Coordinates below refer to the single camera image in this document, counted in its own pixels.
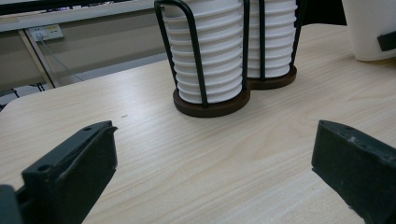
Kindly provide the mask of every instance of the dark wooden base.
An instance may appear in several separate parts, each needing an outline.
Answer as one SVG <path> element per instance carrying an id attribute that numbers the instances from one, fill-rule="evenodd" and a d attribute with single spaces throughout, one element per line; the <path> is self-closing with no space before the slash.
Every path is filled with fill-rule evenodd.
<path id="1" fill-rule="evenodd" d="M 216 118 L 232 114 L 244 107 L 250 99 L 250 91 L 241 91 L 233 99 L 209 105 L 208 108 L 182 100 L 177 90 L 174 91 L 173 97 L 176 108 L 183 114 L 196 118 Z"/>
<path id="2" fill-rule="evenodd" d="M 209 104 L 208 108 L 204 108 L 201 104 L 191 104 L 184 101 L 180 98 L 178 90 L 175 90 L 173 93 L 174 103 L 177 110 L 192 117 L 221 117 L 232 114 L 233 112 L 236 112 L 244 107 L 250 99 L 250 91 L 273 90 L 285 87 L 295 80 L 296 74 L 297 68 L 293 66 L 290 71 L 282 77 L 267 78 L 264 81 L 255 78 L 248 78 L 246 91 L 241 91 L 231 100 L 216 104 Z"/>

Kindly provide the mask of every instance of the white cylindrical holder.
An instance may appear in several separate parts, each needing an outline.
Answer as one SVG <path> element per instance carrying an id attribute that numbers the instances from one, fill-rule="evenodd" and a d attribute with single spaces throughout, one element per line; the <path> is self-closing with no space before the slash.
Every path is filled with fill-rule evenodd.
<path id="1" fill-rule="evenodd" d="M 382 51 L 377 38 L 396 31 L 396 0 L 343 0 L 352 51 L 359 61 L 396 57 Z"/>

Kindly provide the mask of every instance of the white ribbed container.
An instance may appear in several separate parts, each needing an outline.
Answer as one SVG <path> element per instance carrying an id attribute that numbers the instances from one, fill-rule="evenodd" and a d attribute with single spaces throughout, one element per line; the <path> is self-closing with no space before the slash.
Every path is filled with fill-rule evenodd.
<path id="1" fill-rule="evenodd" d="M 265 76 L 286 75 L 291 62 L 296 21 L 295 0 L 265 0 Z M 260 5 L 250 0 L 247 76 L 260 78 Z"/>
<path id="2" fill-rule="evenodd" d="M 184 0 L 194 15 L 210 104 L 234 98 L 242 90 L 242 0 Z M 201 104 L 187 18 L 178 7 L 164 7 L 172 61 L 180 97 Z"/>

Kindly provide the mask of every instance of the wood grain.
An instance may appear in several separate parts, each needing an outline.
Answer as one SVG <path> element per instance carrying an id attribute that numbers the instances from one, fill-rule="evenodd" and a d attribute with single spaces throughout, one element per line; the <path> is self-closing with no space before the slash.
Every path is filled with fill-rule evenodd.
<path id="1" fill-rule="evenodd" d="M 167 61 L 40 92 L 0 113 L 0 183 L 109 120 L 119 168 L 84 223 L 363 223 L 311 171 L 318 121 L 396 146 L 396 60 L 355 60 L 347 28 L 308 25 L 297 79 L 215 119 L 178 112 Z"/>

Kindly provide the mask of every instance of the cable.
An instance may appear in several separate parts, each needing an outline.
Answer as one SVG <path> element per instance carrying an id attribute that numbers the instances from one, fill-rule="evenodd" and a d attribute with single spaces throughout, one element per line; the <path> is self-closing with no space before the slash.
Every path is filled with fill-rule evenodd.
<path id="1" fill-rule="evenodd" d="M 61 65 L 63 66 L 66 71 L 73 77 L 76 77 L 77 79 L 79 79 L 80 81 L 84 81 L 81 77 L 76 76 L 76 74 L 74 72 L 72 72 L 64 63 L 61 62 L 61 60 L 58 59 L 58 57 L 56 57 L 56 55 L 52 52 L 52 50 L 50 50 L 50 47 L 47 46 L 47 44 L 44 42 L 43 40 L 43 35 L 42 34 L 37 34 L 37 38 L 38 40 L 40 40 L 41 44 L 43 44 L 43 46 L 46 48 L 46 50 L 50 53 L 50 55 Z"/>

